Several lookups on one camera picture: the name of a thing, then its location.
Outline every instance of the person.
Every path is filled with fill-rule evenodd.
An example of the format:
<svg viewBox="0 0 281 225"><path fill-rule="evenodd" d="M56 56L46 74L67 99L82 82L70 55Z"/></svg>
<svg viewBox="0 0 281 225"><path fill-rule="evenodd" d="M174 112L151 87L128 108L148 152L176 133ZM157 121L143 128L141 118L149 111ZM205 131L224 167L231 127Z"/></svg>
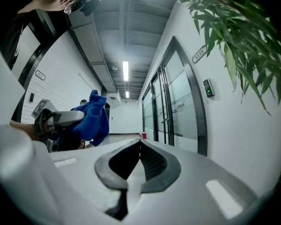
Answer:
<svg viewBox="0 0 281 225"><path fill-rule="evenodd" d="M83 99L83 100L81 100L81 102L80 102L80 106L85 105L86 103L88 103L88 101L85 100L85 99Z"/></svg>
<svg viewBox="0 0 281 225"><path fill-rule="evenodd" d="M33 124L23 124L23 123L19 123L19 122L15 122L15 121L10 121L9 125L12 128L21 130L24 133L26 133L30 137L31 140L37 141L37 142L41 141L39 136L37 135L37 132L36 132ZM49 128L45 123L43 124L43 130L46 131L47 133L49 133ZM77 143L75 148L76 149L84 149L85 148L85 141L80 140L80 142Z"/></svg>
<svg viewBox="0 0 281 225"><path fill-rule="evenodd" d="M11 68L20 39L27 25L25 14L40 9L61 11L75 0L0 0L0 51Z"/></svg>
<svg viewBox="0 0 281 225"><path fill-rule="evenodd" d="M87 100L83 99L81 100L81 102L79 103L80 105L79 106L82 106L82 105L85 105L86 103L88 103Z"/></svg>

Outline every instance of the green plant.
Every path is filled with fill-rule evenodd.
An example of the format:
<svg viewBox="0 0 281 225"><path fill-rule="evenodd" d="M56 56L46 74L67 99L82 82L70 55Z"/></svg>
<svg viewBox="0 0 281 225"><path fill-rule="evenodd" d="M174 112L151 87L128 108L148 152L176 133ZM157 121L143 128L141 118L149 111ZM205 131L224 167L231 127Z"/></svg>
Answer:
<svg viewBox="0 0 281 225"><path fill-rule="evenodd" d="M204 29L207 56L215 45L219 46L234 88L236 88L238 77L243 95L250 86L266 110L262 95L268 89L273 94L270 85L276 77L279 104L281 101L281 33L275 29L257 1L180 1L188 3L187 7L198 33Z"/></svg>

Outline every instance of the glass wall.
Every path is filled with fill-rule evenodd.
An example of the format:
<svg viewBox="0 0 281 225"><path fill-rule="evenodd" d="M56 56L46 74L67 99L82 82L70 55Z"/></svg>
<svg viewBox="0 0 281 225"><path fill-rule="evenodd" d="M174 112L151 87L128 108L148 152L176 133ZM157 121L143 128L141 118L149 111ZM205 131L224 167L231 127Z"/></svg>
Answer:
<svg viewBox="0 0 281 225"><path fill-rule="evenodd" d="M206 117L199 84L175 37L142 99L148 139L207 155Z"/></svg>
<svg viewBox="0 0 281 225"><path fill-rule="evenodd" d="M147 93L143 100L144 106L144 127L145 133L147 133L147 138L154 140L154 121L153 121L153 108L152 108L152 98L151 90Z"/></svg>
<svg viewBox="0 0 281 225"><path fill-rule="evenodd" d="M192 91L177 52L164 68L170 92L175 146L197 152L198 130Z"/></svg>

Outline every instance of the room number sign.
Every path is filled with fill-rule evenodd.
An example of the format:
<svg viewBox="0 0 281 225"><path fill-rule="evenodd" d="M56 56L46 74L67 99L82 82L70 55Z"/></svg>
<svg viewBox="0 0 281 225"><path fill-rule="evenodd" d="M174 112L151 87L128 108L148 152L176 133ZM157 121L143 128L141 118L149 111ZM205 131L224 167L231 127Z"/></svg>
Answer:
<svg viewBox="0 0 281 225"><path fill-rule="evenodd" d="M44 74L42 74L40 71L36 71L36 76L42 80L46 79L46 76Z"/></svg>
<svg viewBox="0 0 281 225"><path fill-rule="evenodd" d="M203 56L204 54L207 52L206 46L202 46L197 53L192 57L192 62L196 63L198 62Z"/></svg>

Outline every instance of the fluorescent light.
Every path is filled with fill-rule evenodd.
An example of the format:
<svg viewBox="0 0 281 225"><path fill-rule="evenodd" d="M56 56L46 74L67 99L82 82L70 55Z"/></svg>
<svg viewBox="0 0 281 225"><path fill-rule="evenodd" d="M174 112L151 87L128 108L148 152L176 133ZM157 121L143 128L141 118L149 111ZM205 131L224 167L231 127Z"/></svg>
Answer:
<svg viewBox="0 0 281 225"><path fill-rule="evenodd" d="M129 81L129 62L123 62L124 81Z"/></svg>

